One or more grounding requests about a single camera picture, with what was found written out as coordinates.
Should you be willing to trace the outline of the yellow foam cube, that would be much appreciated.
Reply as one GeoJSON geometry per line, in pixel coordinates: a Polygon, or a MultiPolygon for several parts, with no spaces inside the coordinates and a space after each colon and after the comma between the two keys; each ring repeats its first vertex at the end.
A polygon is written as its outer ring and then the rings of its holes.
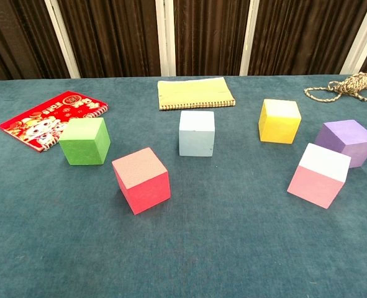
{"type": "Polygon", "coordinates": [[[292,144],[300,123],[296,101],[264,99],[258,121],[260,140],[292,144]]]}

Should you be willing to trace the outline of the green foam cube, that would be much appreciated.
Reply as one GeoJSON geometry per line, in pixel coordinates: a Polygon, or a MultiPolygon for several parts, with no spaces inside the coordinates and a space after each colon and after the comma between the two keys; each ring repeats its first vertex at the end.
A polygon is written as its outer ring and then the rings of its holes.
{"type": "Polygon", "coordinates": [[[70,165],[103,165],[111,144],[102,117],[70,119],[58,142],[70,165]]]}

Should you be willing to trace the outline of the purple foam cube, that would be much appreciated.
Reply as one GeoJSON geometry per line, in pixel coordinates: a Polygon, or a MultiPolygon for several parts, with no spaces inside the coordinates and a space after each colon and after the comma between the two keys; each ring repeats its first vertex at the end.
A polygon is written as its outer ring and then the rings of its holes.
{"type": "Polygon", "coordinates": [[[323,123],[314,143],[350,156],[350,168],[367,159],[367,129],[353,119],[323,123]]]}

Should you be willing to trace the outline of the light blue foam cube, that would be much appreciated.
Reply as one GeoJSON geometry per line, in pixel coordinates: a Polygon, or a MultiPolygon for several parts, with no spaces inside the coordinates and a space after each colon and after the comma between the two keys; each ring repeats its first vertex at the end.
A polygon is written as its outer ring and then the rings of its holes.
{"type": "Polygon", "coordinates": [[[181,111],[179,120],[179,155],[213,155],[215,120],[212,111],[181,111]]]}

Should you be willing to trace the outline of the pale yellow spiral notebook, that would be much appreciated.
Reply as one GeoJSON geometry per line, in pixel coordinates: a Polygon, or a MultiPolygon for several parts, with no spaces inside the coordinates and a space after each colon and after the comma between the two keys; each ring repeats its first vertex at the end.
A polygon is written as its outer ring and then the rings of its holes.
{"type": "Polygon", "coordinates": [[[187,81],[159,81],[159,110],[235,106],[223,77],[187,81]]]}

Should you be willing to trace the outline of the red foam cube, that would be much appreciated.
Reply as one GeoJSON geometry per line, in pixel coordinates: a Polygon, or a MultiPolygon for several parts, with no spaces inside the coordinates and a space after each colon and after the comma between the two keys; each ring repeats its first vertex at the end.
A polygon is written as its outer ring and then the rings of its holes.
{"type": "Polygon", "coordinates": [[[112,167],[134,214],[171,197],[168,170],[151,148],[118,158],[112,162],[112,167]]]}

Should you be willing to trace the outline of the teal felt table cover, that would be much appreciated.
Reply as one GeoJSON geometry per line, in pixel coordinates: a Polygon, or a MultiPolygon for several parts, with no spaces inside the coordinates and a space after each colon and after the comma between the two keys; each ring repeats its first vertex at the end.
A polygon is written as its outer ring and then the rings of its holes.
{"type": "Polygon", "coordinates": [[[103,165],[70,166],[0,130],[0,298],[367,298],[367,160],[328,209],[287,192],[324,122],[367,128],[367,103],[304,95],[339,80],[228,77],[210,158],[179,155],[156,77],[0,81],[0,123],[71,90],[108,103],[111,138],[103,165]],[[260,140],[264,99],[297,102],[292,144],[260,140]],[[171,197],[134,214],[112,162],[147,147],[171,197]]]}

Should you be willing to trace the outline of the dark brown pleated curtain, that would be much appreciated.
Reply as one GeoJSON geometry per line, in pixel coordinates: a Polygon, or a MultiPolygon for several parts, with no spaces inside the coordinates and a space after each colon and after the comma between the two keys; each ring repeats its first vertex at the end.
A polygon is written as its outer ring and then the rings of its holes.
{"type": "MultiPolygon", "coordinates": [[[[81,78],[161,76],[155,0],[58,0],[81,78]]],[[[250,0],[174,0],[176,76],[239,75],[250,0]]],[[[247,75],[339,74],[367,0],[260,0],[247,75]]],[[[367,57],[360,71],[367,71],[367,57]]],[[[71,78],[44,0],[0,0],[0,80],[71,78]]]]}

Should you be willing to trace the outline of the pink foam cube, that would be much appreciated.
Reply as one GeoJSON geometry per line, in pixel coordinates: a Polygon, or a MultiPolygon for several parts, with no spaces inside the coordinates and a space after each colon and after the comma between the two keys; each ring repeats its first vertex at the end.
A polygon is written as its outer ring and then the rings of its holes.
{"type": "Polygon", "coordinates": [[[351,157],[308,143],[287,192],[329,208],[347,179],[351,157]]]}

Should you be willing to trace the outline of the red spiral notebook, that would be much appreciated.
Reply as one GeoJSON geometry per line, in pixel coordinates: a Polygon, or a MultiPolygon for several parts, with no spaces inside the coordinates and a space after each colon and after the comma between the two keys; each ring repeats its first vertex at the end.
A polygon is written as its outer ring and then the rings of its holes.
{"type": "Polygon", "coordinates": [[[1,123],[0,129],[36,151],[47,151],[70,119],[99,117],[108,108],[98,99],[66,91],[1,123]]]}

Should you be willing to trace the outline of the white metal frame post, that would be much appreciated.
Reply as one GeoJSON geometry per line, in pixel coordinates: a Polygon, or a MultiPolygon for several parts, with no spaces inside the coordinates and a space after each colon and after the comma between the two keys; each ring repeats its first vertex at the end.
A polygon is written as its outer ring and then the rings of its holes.
{"type": "Polygon", "coordinates": [[[242,59],[240,63],[240,76],[246,76],[248,74],[259,4],[260,0],[250,0],[242,59]]]}
{"type": "Polygon", "coordinates": [[[176,76],[174,0],[155,0],[162,76],[176,76]]]}
{"type": "Polygon", "coordinates": [[[367,57],[367,12],[340,70],[341,75],[358,73],[367,57]]]}
{"type": "Polygon", "coordinates": [[[65,60],[69,75],[72,79],[79,79],[81,75],[79,73],[75,54],[71,46],[70,38],[66,30],[65,22],[61,14],[58,0],[44,0],[44,3],[46,5],[55,34],[57,36],[58,43],[61,48],[61,52],[65,60]]]}

